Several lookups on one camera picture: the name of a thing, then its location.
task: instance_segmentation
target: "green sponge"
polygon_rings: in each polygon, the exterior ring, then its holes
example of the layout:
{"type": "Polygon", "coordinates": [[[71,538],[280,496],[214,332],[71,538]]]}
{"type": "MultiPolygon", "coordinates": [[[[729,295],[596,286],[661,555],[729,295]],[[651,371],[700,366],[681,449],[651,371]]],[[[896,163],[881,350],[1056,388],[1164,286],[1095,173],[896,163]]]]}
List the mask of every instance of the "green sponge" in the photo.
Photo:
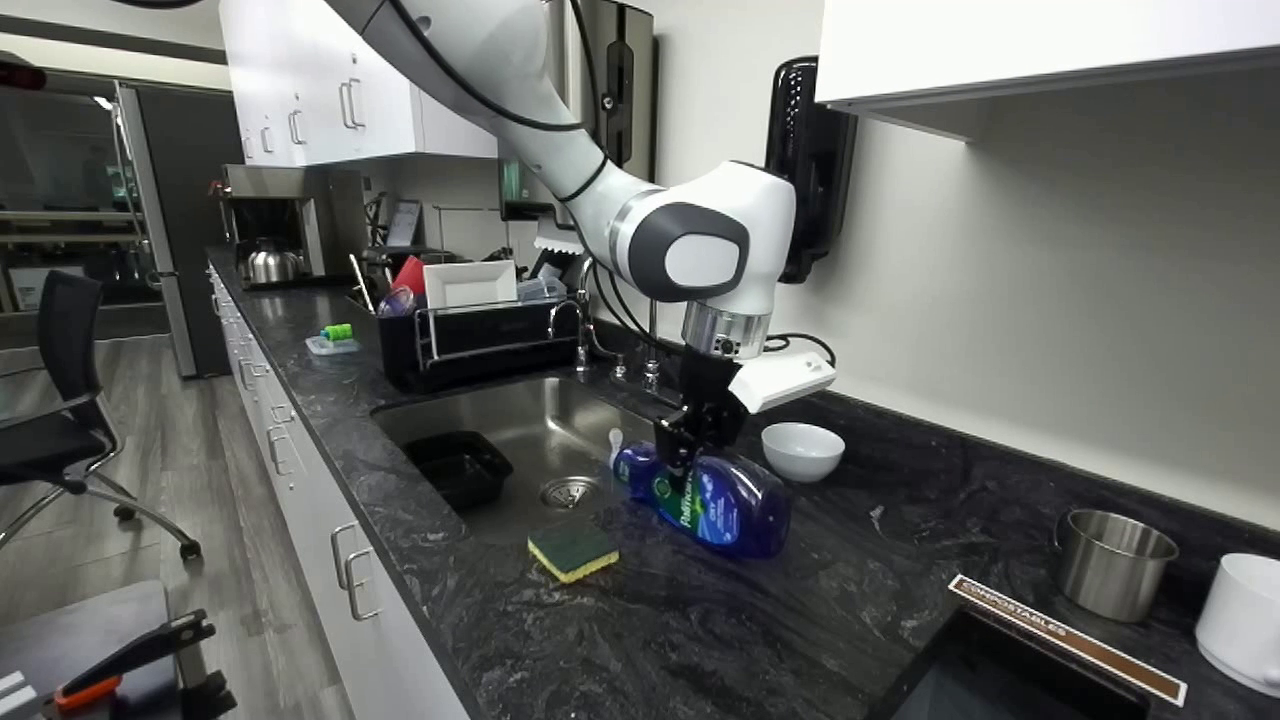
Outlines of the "green sponge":
{"type": "Polygon", "coordinates": [[[619,560],[608,535],[575,516],[565,516],[528,535],[528,555],[545,563],[561,582],[588,578],[619,560]]]}

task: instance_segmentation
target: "floor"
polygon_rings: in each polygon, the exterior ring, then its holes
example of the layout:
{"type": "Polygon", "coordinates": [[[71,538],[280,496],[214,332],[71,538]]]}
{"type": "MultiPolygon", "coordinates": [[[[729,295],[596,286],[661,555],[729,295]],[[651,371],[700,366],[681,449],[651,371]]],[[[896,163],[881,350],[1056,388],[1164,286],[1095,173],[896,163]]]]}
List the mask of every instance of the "floor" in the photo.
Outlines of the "floor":
{"type": "MultiPolygon", "coordinates": [[[[204,656],[240,700],[233,715],[351,715],[237,385],[174,381],[166,334],[103,340],[98,381],[123,445],[107,472],[182,525],[204,545],[204,566],[182,566],[174,538],[150,525],[129,528],[94,501],[60,501],[0,553],[0,623],[165,578],[173,613],[209,607],[214,637],[204,656]]],[[[33,350],[0,350],[0,421],[53,398],[33,350]]],[[[33,488],[2,488],[0,519],[24,501],[33,488]]]]}

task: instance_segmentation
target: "red object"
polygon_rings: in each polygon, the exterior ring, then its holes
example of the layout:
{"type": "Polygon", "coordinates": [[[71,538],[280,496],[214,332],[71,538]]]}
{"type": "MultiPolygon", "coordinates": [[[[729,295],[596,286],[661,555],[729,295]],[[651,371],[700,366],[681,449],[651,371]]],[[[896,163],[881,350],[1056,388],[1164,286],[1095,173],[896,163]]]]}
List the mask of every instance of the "red object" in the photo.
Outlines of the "red object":
{"type": "Polygon", "coordinates": [[[396,286],[413,286],[416,300],[428,295],[428,263],[420,255],[407,255],[396,271],[396,286]]]}

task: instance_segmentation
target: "blue bottle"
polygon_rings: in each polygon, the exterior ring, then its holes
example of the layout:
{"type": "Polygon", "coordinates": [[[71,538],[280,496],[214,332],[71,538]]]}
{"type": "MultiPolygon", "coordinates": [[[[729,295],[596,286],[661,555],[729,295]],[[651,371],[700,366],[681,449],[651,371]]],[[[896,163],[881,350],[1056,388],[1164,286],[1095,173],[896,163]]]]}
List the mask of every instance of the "blue bottle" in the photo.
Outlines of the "blue bottle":
{"type": "Polygon", "coordinates": [[[783,496],[725,456],[696,456],[674,485],[651,449],[623,445],[608,472],[630,488],[635,502],[725,555],[775,555],[783,549],[783,496]]]}

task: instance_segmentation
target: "stainless steel pot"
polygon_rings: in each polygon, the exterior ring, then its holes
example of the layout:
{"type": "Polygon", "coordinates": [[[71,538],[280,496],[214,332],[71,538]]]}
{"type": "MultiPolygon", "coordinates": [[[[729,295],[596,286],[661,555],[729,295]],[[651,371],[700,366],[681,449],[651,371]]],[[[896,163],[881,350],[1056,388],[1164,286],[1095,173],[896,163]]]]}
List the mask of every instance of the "stainless steel pot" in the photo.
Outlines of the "stainless steel pot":
{"type": "Polygon", "coordinates": [[[308,258],[301,250],[251,250],[245,255],[245,285],[282,285],[308,275],[308,258]]]}
{"type": "Polygon", "coordinates": [[[1135,623],[1153,613],[1164,566],[1174,555],[1164,531],[1130,516],[1071,509],[1059,587],[1095,614],[1135,623]]]}

